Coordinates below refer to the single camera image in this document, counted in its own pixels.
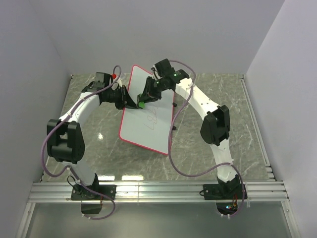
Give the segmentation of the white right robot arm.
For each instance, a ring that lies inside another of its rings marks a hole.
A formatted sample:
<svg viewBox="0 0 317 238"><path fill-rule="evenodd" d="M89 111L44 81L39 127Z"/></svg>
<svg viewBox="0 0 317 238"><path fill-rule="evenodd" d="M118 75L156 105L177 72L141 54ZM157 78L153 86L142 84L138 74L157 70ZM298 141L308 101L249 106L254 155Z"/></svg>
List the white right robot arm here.
<svg viewBox="0 0 317 238"><path fill-rule="evenodd" d="M200 135L210 146L216 163L219 194L230 198L242 179L233 165L229 149L229 108L215 103L198 88L194 72L189 75L182 69L175 70L172 63L172 60L163 59L154 64L153 75L146 79L145 88L137 97L137 107L143 109L145 104L160 100L164 91L172 90L185 100L178 115L187 105L195 109L203 121Z"/></svg>

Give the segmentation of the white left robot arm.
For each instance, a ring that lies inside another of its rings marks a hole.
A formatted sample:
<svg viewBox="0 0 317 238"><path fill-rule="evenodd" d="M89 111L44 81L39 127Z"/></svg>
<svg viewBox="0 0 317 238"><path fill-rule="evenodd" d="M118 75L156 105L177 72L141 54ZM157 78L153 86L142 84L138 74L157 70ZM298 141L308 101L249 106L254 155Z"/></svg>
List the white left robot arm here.
<svg viewBox="0 0 317 238"><path fill-rule="evenodd" d="M85 153L82 126L102 103L113 103L118 110L137 109L118 75L97 72L94 81L82 89L79 99L68 112L49 120L42 146L50 157L64 165L64 170L72 171L75 182L84 185L82 192L88 199L97 198L101 188L96 174L82 160Z"/></svg>

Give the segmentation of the green whiteboard eraser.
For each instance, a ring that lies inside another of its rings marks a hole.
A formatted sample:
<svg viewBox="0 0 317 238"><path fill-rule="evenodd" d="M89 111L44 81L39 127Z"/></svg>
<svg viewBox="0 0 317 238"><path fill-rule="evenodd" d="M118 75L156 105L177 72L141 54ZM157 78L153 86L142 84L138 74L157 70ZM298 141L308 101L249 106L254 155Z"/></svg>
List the green whiteboard eraser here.
<svg viewBox="0 0 317 238"><path fill-rule="evenodd" d="M138 107L139 107L140 109L144 109L144 108L145 108L145 103L142 102L142 101L138 102Z"/></svg>

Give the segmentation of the red framed whiteboard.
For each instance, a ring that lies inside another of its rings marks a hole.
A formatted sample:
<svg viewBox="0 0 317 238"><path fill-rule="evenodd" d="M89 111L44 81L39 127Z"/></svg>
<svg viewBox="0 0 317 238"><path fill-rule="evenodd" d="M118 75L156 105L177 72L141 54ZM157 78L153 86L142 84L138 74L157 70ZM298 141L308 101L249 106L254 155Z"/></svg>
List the red framed whiteboard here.
<svg viewBox="0 0 317 238"><path fill-rule="evenodd" d="M162 92L162 99L146 103L143 109L127 109L122 113L119 138L140 147L168 154L168 135L173 118L174 92Z"/></svg>

